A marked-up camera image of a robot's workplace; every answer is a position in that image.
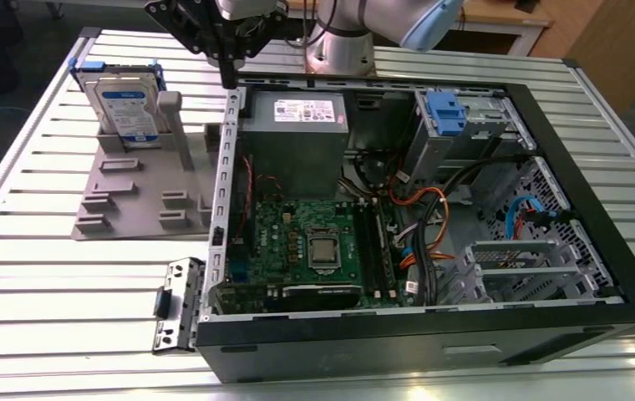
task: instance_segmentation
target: slotted aluminum table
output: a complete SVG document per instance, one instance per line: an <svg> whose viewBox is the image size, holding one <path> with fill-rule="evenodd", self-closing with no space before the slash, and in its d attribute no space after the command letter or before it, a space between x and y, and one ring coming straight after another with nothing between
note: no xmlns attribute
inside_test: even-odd
<svg viewBox="0 0 635 401"><path fill-rule="evenodd" d="M169 35L102 31L77 40L69 57L122 64L156 58L168 89L184 95L187 132L200 134L204 123L221 121L219 74ZM635 141L582 71L551 59L395 48L379 48L375 58L384 76L531 87L635 254ZM275 43L247 70L301 72L301 60L296 50ZM635 336L539 366L243 386L221 385L201 357L153 357L152 306L165 263L205 258L207 243L70 239L96 131L94 114L64 65L0 164L0 397L53 393L77 398L97 392L136 397L137 391L179 389L161 396L635 399Z"/></svg>

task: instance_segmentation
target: floor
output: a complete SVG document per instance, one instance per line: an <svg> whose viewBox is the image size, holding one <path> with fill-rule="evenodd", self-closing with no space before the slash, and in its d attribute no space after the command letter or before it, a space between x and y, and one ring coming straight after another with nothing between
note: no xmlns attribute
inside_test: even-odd
<svg viewBox="0 0 635 401"><path fill-rule="evenodd" d="M42 3L20 3L17 16L25 40L9 49L9 53L21 74L21 84L12 93L0 96L0 106L34 107L82 27L160 31L141 9L65 5L65 16L54 21ZM26 116L20 109L0 111L0 160ZM635 135L635 105L624 113L623 120Z"/></svg>

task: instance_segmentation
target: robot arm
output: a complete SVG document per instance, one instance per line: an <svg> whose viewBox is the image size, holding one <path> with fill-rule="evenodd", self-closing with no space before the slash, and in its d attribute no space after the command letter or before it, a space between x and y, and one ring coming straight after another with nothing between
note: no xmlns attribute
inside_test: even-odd
<svg viewBox="0 0 635 401"><path fill-rule="evenodd" d="M227 89L236 88L245 57L255 57L287 20L285 0L157 0L145 11L192 53L205 53Z"/></svg>
<svg viewBox="0 0 635 401"><path fill-rule="evenodd" d="M456 19L463 0L321 0L307 64L319 73L361 75L373 68L372 37L430 50ZM145 11L192 53L205 53L224 88L287 21L287 0L152 0Z"/></svg>
<svg viewBox="0 0 635 401"><path fill-rule="evenodd" d="M321 0L307 66L319 74L368 74L375 68L371 32L403 48L431 50L462 5L463 0Z"/></svg>

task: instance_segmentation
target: cpu socket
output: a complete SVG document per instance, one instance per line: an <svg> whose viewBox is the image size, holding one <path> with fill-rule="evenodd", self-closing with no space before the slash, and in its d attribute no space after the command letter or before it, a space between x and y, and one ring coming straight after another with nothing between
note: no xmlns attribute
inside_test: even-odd
<svg viewBox="0 0 635 401"><path fill-rule="evenodd" d="M319 274L331 274L341 267L340 236L331 229L312 229L307 233L307 265Z"/></svg>

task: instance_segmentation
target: green motherboard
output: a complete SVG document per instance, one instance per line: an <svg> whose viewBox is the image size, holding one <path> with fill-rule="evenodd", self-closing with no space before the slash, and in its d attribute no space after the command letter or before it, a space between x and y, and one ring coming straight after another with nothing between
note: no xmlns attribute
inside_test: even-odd
<svg viewBox="0 0 635 401"><path fill-rule="evenodd" d="M268 298L288 291L291 301L301 299L291 310L405 306L396 291L383 222L381 208L367 203L257 201L248 252L228 257L229 285L220 292L223 313L280 310L280 303ZM339 294L317 296L317 291Z"/></svg>

